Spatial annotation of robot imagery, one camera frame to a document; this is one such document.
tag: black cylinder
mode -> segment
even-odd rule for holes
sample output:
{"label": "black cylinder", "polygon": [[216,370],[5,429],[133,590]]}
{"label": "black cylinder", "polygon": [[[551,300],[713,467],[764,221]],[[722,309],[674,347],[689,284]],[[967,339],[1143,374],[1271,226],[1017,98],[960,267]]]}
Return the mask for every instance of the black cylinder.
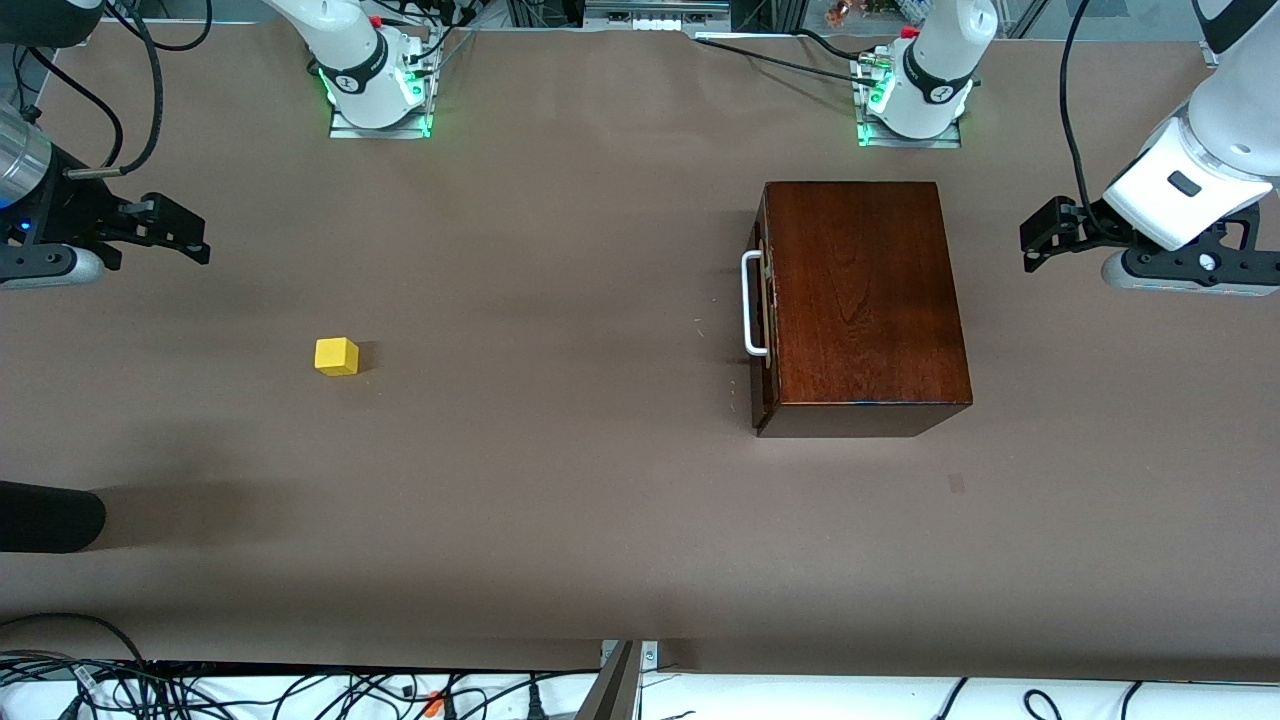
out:
{"label": "black cylinder", "polygon": [[76,552],[106,524],[91,492],[0,480],[0,552]]}

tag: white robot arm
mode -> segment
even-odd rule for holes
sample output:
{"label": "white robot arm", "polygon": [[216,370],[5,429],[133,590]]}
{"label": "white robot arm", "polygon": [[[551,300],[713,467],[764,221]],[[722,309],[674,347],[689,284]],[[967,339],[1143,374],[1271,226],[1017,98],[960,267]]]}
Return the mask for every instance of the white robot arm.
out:
{"label": "white robot arm", "polygon": [[[1115,287],[1252,296],[1280,288],[1280,252],[1253,247],[1257,201],[1280,183],[1280,0],[1192,1],[1217,70],[1102,200],[1059,196],[1023,223],[1028,273],[1062,252],[1114,246],[1126,249],[1103,264]],[[1078,26],[1079,14],[1073,37]],[[1244,228],[1239,247],[1220,242],[1228,224]]]}
{"label": "white robot arm", "polygon": [[1280,179],[1280,6],[1276,0],[1194,4],[1219,68],[1102,195],[1166,250],[1257,202]]}
{"label": "white robot arm", "polygon": [[941,135],[964,113],[997,19],[991,0],[934,0],[919,37],[890,45],[893,82],[868,109],[904,137]]}
{"label": "white robot arm", "polygon": [[353,126],[383,128],[426,99],[419,77],[422,41],[375,27],[358,0],[264,0],[284,15],[320,64],[339,113]]}

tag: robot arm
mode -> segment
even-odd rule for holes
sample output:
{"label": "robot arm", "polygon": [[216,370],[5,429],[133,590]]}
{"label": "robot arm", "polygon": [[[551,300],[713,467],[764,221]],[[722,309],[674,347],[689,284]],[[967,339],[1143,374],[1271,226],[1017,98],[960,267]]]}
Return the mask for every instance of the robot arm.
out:
{"label": "robot arm", "polygon": [[904,137],[941,135],[964,113],[997,19],[991,0],[936,0],[919,37],[890,45],[893,82],[869,110]]}
{"label": "robot arm", "polygon": [[[69,47],[97,26],[105,0],[0,3],[0,41]],[[353,126],[398,122],[426,97],[421,40],[375,27],[357,0],[266,0],[320,64],[330,101]],[[0,290],[81,284],[120,266],[111,242],[161,246],[209,263],[205,222],[160,193],[131,202],[13,108],[0,106]]]}
{"label": "robot arm", "polygon": [[[1280,288],[1280,252],[1253,247],[1256,204],[1280,183],[1280,0],[1193,4],[1217,70],[1156,128],[1092,217],[1060,196],[1023,224],[1027,272],[1061,252],[1114,246],[1126,249],[1103,265],[1116,287],[1256,296]],[[1244,228],[1239,247],[1220,242],[1229,224]]]}
{"label": "robot arm", "polygon": [[422,41],[375,27],[358,0],[264,1],[306,41],[330,101],[351,124],[383,128],[425,101]]}

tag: silver cylinder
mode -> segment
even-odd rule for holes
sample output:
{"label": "silver cylinder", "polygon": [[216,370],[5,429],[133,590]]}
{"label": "silver cylinder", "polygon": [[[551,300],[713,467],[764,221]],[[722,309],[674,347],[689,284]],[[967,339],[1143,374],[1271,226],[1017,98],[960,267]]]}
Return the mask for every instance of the silver cylinder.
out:
{"label": "silver cylinder", "polygon": [[8,208],[35,190],[49,172],[52,145],[40,128],[0,102],[0,208]]}

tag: box lid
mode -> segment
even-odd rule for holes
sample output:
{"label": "box lid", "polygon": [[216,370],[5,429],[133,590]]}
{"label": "box lid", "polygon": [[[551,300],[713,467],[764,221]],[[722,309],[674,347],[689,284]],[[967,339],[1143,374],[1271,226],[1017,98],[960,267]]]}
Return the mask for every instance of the box lid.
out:
{"label": "box lid", "polygon": [[937,186],[764,190],[782,404],[972,404]]}

